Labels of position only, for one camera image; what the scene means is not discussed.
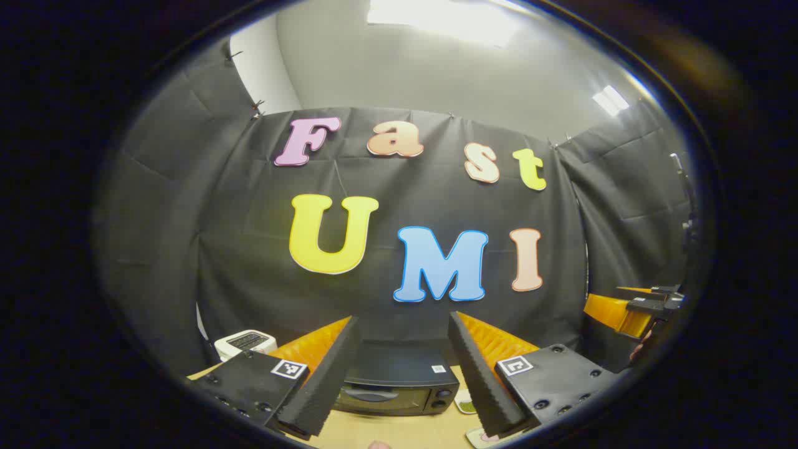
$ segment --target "orange foam pad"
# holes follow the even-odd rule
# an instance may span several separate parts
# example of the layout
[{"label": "orange foam pad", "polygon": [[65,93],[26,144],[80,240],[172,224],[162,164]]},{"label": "orange foam pad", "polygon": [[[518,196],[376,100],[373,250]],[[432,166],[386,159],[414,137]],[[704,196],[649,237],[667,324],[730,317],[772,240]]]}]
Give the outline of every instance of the orange foam pad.
[{"label": "orange foam pad", "polygon": [[618,287],[618,288],[623,288],[624,290],[631,290],[633,292],[651,293],[650,288],[637,288],[637,287]]},{"label": "orange foam pad", "polygon": [[305,364],[310,370],[310,374],[313,375],[350,318],[352,317],[347,316],[342,320],[327,324],[323,328],[305,334],[275,349],[269,355],[279,359]]},{"label": "orange foam pad", "polygon": [[476,346],[480,349],[480,354],[485,359],[485,363],[488,364],[491,371],[493,371],[493,375],[502,385],[504,383],[499,378],[499,375],[496,374],[496,362],[510,357],[522,356],[539,349],[534,344],[472,316],[462,312],[458,312],[457,315],[465,324]]}]

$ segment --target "letter m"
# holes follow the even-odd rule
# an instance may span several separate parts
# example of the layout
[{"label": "letter m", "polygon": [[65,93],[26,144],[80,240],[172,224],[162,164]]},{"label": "letter m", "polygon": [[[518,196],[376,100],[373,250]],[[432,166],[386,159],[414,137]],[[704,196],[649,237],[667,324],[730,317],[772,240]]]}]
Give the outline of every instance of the letter m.
[{"label": "letter m", "polygon": [[444,256],[435,235],[428,228],[409,226],[399,229],[399,240],[405,242],[405,270],[401,288],[393,298],[403,303],[424,300],[421,275],[427,280],[435,300],[446,293],[454,276],[457,281],[449,292],[454,301],[475,301],[485,296],[482,288],[482,249],[488,235],[479,231],[463,231],[448,256]]}]

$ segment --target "yellow letter u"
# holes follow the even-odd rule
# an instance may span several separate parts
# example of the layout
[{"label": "yellow letter u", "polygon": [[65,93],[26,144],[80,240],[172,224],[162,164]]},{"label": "yellow letter u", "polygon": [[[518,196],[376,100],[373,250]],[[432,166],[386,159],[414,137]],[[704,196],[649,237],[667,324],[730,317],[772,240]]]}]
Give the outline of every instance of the yellow letter u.
[{"label": "yellow letter u", "polygon": [[295,212],[288,247],[294,261],[307,271],[341,274],[363,260],[369,216],[380,204],[369,197],[344,198],[341,206],[349,211],[344,246],[341,251],[326,252],[318,247],[318,231],[322,227],[322,214],[332,204],[330,197],[312,194],[297,195],[291,202]]}]

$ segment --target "foam letter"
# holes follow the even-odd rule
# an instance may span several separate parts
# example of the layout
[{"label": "foam letter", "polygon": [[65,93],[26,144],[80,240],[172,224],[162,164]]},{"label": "foam letter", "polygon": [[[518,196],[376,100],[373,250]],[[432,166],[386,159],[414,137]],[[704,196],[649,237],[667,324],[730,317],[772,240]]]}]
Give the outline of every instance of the foam letter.
[{"label": "foam letter", "polygon": [[424,151],[418,143],[418,128],[407,121],[386,121],[374,126],[376,136],[372,136],[365,147],[378,156],[399,153],[405,157],[415,157]]},{"label": "foam letter", "polygon": [[297,195],[291,202],[296,212],[288,247],[294,262],[307,271],[341,274],[357,267],[363,259],[369,215],[379,203],[368,197],[344,198],[341,205],[349,211],[344,246],[338,252],[325,252],[318,247],[318,230],[322,227],[322,214],[332,204],[330,197],[324,195]]},{"label": "foam letter", "polygon": [[[314,127],[321,127],[312,133]],[[305,154],[305,146],[310,144],[310,149],[316,151],[322,147],[327,129],[338,131],[341,128],[341,119],[329,118],[303,118],[291,122],[291,135],[286,142],[282,154],[275,158],[275,165],[305,165],[310,158]]]},{"label": "foam letter", "polygon": [[428,228],[409,226],[399,229],[399,240],[405,242],[405,271],[401,288],[393,292],[395,300],[403,303],[424,300],[422,274],[435,300],[443,297],[455,275],[457,281],[449,292],[453,301],[476,301],[485,296],[481,285],[482,249],[488,243],[488,234],[463,231],[446,257]]},{"label": "foam letter", "polygon": [[538,177],[536,167],[543,167],[543,159],[535,157],[529,148],[515,151],[512,156],[518,159],[521,168],[521,181],[532,190],[543,190],[546,188],[546,180]]},{"label": "foam letter", "polygon": [[518,252],[518,273],[512,281],[512,289],[517,292],[535,290],[543,285],[543,278],[538,275],[538,240],[537,229],[516,229],[510,232],[510,238],[516,243]]},{"label": "foam letter", "polygon": [[465,146],[465,157],[465,172],[471,179],[489,183],[499,180],[499,167],[493,163],[496,154],[490,147],[472,142]]}]

